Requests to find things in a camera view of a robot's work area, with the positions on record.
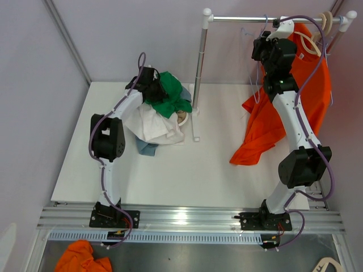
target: orange cloth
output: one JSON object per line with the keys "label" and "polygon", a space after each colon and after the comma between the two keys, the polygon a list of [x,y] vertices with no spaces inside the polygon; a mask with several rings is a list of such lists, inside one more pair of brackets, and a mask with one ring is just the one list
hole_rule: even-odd
{"label": "orange cloth", "polygon": [[[303,24],[295,24],[295,31],[311,36],[309,30]],[[289,40],[294,41],[298,49],[291,73],[300,87],[315,69],[319,57],[304,50],[300,35],[292,34]],[[301,92],[301,101],[305,114],[316,135],[319,133],[324,115],[330,104],[330,92],[329,70],[325,60],[323,60],[315,75]],[[254,97],[251,96],[242,105],[251,116],[247,124],[244,142],[235,152],[230,163],[240,165],[257,164],[261,154],[274,147],[275,143],[286,135],[280,116],[270,103],[263,88],[260,89],[260,94],[260,103],[256,104]]]}
{"label": "orange cloth", "polygon": [[79,240],[69,245],[54,272],[112,272],[108,258],[94,260],[88,241]]}

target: green shirt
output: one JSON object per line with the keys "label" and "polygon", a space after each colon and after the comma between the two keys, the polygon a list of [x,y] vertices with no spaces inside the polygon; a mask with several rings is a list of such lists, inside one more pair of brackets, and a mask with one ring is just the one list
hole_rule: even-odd
{"label": "green shirt", "polygon": [[192,106],[190,102],[180,98],[182,92],[182,84],[169,72],[160,73],[160,82],[166,93],[169,95],[168,98],[163,99],[161,102],[151,103],[146,100],[147,104],[150,104],[158,113],[165,118],[170,116],[177,111],[192,112]]}

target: blue cloth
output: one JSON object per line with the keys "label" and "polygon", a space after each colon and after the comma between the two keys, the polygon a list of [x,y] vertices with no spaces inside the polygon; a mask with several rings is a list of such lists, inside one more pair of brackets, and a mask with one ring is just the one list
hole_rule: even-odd
{"label": "blue cloth", "polygon": [[[192,95],[191,93],[186,89],[186,88],[182,88],[182,91],[180,93],[180,98],[184,99],[188,102],[192,102]],[[155,151],[157,149],[157,147],[159,146],[156,143],[146,143],[143,140],[140,140],[136,135],[135,135],[135,139],[136,139],[136,147],[137,147],[137,151],[140,155],[145,155],[145,156],[155,156]]]}
{"label": "blue cloth", "polygon": [[192,102],[191,93],[184,87],[182,87],[182,91],[180,93],[180,98],[186,100],[187,102]]}
{"label": "blue cloth", "polygon": [[155,151],[159,146],[158,144],[146,143],[143,140],[140,140],[136,135],[135,135],[135,140],[136,140],[137,151],[140,155],[152,156],[152,157],[155,156]]}

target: clothes rack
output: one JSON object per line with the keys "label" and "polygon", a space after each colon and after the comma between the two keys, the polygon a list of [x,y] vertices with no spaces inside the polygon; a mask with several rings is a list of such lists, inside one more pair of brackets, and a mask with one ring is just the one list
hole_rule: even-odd
{"label": "clothes rack", "polygon": [[[339,31],[336,36],[333,38],[332,42],[330,43],[329,47],[327,48],[327,53],[331,53],[334,49],[335,45],[341,39],[343,34],[347,31],[350,24],[353,20],[357,17],[357,13],[355,11],[349,11],[343,17],[343,22],[339,27]],[[199,130],[199,123],[198,123],[198,98],[199,98],[199,90],[200,90],[200,83],[201,83],[201,74],[203,68],[203,61],[205,55],[205,44],[206,44],[206,37],[208,33],[209,23],[212,22],[240,22],[240,23],[265,23],[266,20],[268,23],[272,23],[277,18],[266,18],[266,17],[231,17],[231,16],[214,16],[210,8],[205,8],[203,10],[203,21],[202,21],[202,31],[201,31],[201,38],[200,38],[200,46],[199,46],[199,56],[198,56],[198,63],[197,63],[197,73],[195,77],[194,85],[189,86],[189,90],[193,90],[193,112],[192,116],[192,128],[193,128],[193,139],[194,141],[200,141],[200,130]],[[314,18],[317,23],[322,23],[322,18]],[[311,23],[306,19],[293,19],[294,23]],[[333,18],[333,24],[340,24],[340,17]]]}

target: white table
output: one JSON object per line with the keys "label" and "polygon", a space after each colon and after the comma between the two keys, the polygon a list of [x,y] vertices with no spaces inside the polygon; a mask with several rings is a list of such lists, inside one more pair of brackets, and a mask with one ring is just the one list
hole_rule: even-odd
{"label": "white table", "polygon": [[[90,120],[110,111],[126,83],[92,82],[54,189],[52,200],[92,202],[100,194],[99,163],[88,154]],[[192,140],[190,119],[182,127],[185,144],[159,146],[155,157],[139,155],[125,129],[126,149],[115,160],[121,202],[139,205],[259,207],[278,183],[277,167],[289,153],[286,139],[262,154],[257,165],[229,163],[243,142],[249,114],[241,107],[251,96],[248,85],[202,84],[201,141]],[[299,195],[291,208],[308,210]]]}

